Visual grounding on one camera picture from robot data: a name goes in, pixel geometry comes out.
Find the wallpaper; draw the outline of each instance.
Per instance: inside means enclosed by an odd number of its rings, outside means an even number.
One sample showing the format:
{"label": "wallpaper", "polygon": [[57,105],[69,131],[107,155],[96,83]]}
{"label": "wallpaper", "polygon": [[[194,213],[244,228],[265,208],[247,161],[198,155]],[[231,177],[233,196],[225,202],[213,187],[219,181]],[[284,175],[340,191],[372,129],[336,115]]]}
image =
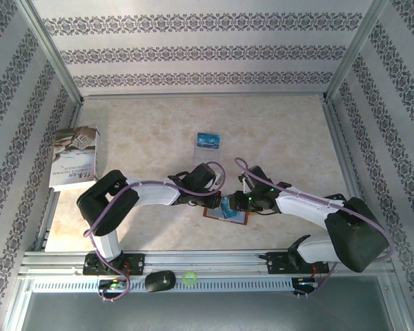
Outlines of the wallpaper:
{"label": "wallpaper", "polygon": [[414,2],[388,3],[333,107],[364,199],[396,243],[414,320]]}
{"label": "wallpaper", "polygon": [[48,197],[54,132],[75,105],[12,0],[0,0],[0,327]]}
{"label": "wallpaper", "polygon": [[324,92],[371,0],[35,0],[83,95]]}

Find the computer mouse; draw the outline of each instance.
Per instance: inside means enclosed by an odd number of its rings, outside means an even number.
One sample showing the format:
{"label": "computer mouse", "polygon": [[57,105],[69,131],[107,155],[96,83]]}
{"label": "computer mouse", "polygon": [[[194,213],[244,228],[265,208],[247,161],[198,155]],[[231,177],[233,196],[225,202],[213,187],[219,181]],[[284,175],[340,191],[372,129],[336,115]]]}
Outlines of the computer mouse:
{"label": "computer mouse", "polygon": [[147,292],[167,291],[175,286],[177,277],[170,270],[158,271],[148,274],[144,282]]}

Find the marble floor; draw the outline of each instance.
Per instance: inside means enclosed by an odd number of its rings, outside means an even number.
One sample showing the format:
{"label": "marble floor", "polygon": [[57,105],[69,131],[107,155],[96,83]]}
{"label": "marble floor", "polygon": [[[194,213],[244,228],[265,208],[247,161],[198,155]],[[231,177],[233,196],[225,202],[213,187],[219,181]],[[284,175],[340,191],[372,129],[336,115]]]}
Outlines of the marble floor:
{"label": "marble floor", "polygon": [[[192,170],[198,132],[221,135],[222,192],[241,190],[240,156],[259,165],[274,182],[285,181],[320,196],[347,195],[319,98],[209,97],[92,100],[79,125],[96,123],[101,133],[99,167],[127,177],[163,179]],[[46,251],[92,250],[76,200],[83,190],[63,191]],[[233,250],[287,248],[303,234],[325,233],[297,217],[251,214],[248,225],[202,217],[203,208],[133,208],[117,232],[124,250]]]}

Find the book cover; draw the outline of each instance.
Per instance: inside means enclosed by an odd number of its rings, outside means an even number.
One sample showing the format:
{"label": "book cover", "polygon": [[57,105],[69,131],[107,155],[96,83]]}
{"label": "book cover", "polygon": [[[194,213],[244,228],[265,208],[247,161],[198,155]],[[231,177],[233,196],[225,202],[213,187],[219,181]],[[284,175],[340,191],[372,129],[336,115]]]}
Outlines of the book cover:
{"label": "book cover", "polygon": [[49,187],[62,191],[94,184],[98,179],[98,145],[96,126],[56,131]]}

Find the blue card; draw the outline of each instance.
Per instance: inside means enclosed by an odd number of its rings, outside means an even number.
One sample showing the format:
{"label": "blue card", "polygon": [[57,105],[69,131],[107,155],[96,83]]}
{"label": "blue card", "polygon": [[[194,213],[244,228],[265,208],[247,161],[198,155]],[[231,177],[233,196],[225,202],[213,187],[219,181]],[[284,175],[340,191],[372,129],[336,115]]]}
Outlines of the blue card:
{"label": "blue card", "polygon": [[196,139],[196,146],[218,150],[220,140],[221,136],[218,134],[199,132]]}

